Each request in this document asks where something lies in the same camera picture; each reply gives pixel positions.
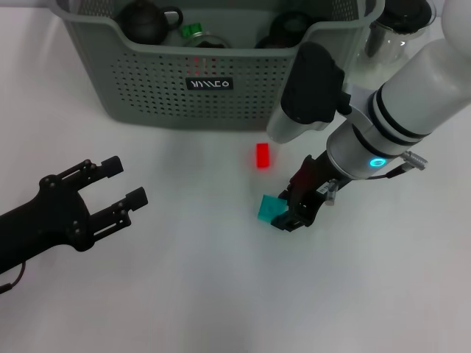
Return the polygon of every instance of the black teapot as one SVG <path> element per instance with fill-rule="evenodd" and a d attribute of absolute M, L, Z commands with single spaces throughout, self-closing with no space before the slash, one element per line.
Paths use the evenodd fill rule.
<path fill-rule="evenodd" d="M 178 21 L 169 24 L 165 13 L 176 12 Z M 160 9 L 149 0 L 135 0 L 127 5 L 115 18 L 126 37 L 139 44 L 161 44 L 170 30 L 183 22 L 182 11 L 175 6 Z"/>

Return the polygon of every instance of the white table surface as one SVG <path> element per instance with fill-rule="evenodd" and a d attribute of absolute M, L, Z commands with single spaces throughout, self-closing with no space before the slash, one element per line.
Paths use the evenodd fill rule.
<path fill-rule="evenodd" d="M 434 28 L 428 40 L 442 35 Z M 261 197 L 321 154 L 341 117 L 272 144 L 260 172 L 262 132 L 109 118 L 48 10 L 1 9 L 0 48 L 0 213 L 41 177 L 113 155 L 124 173 L 82 193 L 91 212 L 140 186 L 149 197 L 90 251 L 61 246 L 27 263 L 0 296 L 2 353 L 470 351 L 470 108 L 414 147 L 426 171 L 355 182 L 290 234 L 257 219 Z"/>

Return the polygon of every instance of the green bottle cap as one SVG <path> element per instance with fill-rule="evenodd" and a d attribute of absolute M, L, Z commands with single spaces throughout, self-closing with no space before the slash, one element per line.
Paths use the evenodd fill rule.
<path fill-rule="evenodd" d="M 195 33 L 202 32 L 202 27 L 201 23 L 195 23 L 195 24 L 186 24 L 185 26 L 182 26 L 182 36 L 184 38 L 189 38 Z"/>

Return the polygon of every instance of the black cable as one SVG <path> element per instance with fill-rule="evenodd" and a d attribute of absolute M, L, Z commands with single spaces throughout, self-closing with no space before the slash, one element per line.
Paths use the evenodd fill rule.
<path fill-rule="evenodd" d="M 387 175 L 378 175 L 377 177 L 376 176 L 371 176 L 370 178 L 368 178 L 367 180 L 378 180 L 378 179 L 385 179 L 387 178 Z"/>
<path fill-rule="evenodd" d="M 20 270 L 20 274 L 18 275 L 18 277 L 15 279 L 15 281 L 13 283 L 8 283 L 6 285 L 0 285 L 0 294 L 3 294 L 9 290 L 12 290 L 13 287 L 15 287 L 21 280 L 21 278 L 23 277 L 24 275 L 24 270 L 26 269 L 26 263 L 22 263 L 21 264 L 21 270 Z"/>
<path fill-rule="evenodd" d="M 391 179 L 391 178 L 397 177 L 398 175 L 407 173 L 411 169 L 414 169 L 414 167 L 410 166 L 408 163 L 404 163 L 404 164 L 394 168 L 392 171 L 390 171 L 386 174 L 378 175 L 378 176 L 371 176 L 367 180 L 378 180 L 378 179 L 385 179 L 385 178 Z"/>

